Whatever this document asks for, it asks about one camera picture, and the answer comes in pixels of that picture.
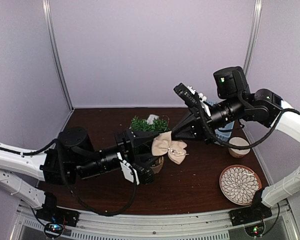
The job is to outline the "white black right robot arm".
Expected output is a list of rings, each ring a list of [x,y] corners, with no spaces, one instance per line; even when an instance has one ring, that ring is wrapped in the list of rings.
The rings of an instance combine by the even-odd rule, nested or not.
[[[300,110],[294,109],[274,92],[262,88],[252,93],[240,66],[220,69],[213,74],[218,97],[222,100],[212,106],[205,105],[203,97],[183,83],[174,92],[188,107],[188,114],[172,129],[173,140],[220,142],[215,130],[238,120],[257,122],[269,129],[261,139],[247,146],[254,148],[264,142],[273,131],[281,131],[300,143]]]

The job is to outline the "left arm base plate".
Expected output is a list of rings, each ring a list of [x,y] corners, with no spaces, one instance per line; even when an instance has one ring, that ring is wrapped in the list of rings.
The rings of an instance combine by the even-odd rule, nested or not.
[[[60,225],[65,225],[66,227],[76,227],[80,213],[75,210],[65,209],[61,207],[44,207],[42,209],[36,210],[36,216],[40,220],[44,220],[46,222],[55,222]]]

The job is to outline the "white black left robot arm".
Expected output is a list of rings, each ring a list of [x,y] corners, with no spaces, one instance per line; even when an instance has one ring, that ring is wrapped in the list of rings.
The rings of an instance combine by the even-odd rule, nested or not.
[[[124,178],[137,186],[154,180],[150,153],[135,149],[153,141],[158,132],[125,129],[115,136],[116,144],[94,150],[86,129],[80,126],[63,130],[39,150],[30,150],[0,142],[0,185],[32,208],[41,210],[51,222],[62,218],[56,198],[30,187],[15,175],[23,174],[54,185],[70,186],[76,177],[82,180],[122,170]]]

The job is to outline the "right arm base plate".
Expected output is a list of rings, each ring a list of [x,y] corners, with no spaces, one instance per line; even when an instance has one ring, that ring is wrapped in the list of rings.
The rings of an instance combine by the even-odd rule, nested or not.
[[[229,218],[233,227],[261,221],[272,215],[271,209],[264,205],[248,206],[234,209],[229,212]]]

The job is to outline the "small green christmas tree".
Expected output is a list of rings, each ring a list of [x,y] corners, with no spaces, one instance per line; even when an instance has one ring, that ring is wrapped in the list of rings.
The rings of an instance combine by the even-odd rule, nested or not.
[[[159,132],[161,134],[170,131],[168,124],[169,124],[169,118],[167,116],[165,116],[164,119],[159,118],[158,120],[155,120],[154,123],[151,125],[147,123],[147,119],[135,116],[131,120],[130,129],[137,130],[137,131],[144,131],[144,132]],[[153,140],[136,147],[134,149],[134,153],[135,154],[149,153],[152,148],[152,142]]]

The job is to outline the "burlap tree pot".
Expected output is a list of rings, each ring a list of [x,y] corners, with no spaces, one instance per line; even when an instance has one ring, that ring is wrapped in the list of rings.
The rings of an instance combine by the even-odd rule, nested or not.
[[[164,160],[165,158],[161,156],[151,165],[150,168],[152,169],[154,174],[158,174],[161,171],[164,164]]]

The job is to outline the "white cotton boll ornament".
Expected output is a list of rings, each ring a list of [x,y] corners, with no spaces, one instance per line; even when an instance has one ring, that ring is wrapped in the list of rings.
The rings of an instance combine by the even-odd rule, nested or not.
[[[155,114],[150,114],[146,120],[146,122],[149,124],[149,125],[153,125],[155,120],[158,120],[159,119],[159,116],[158,115],[155,115]]]

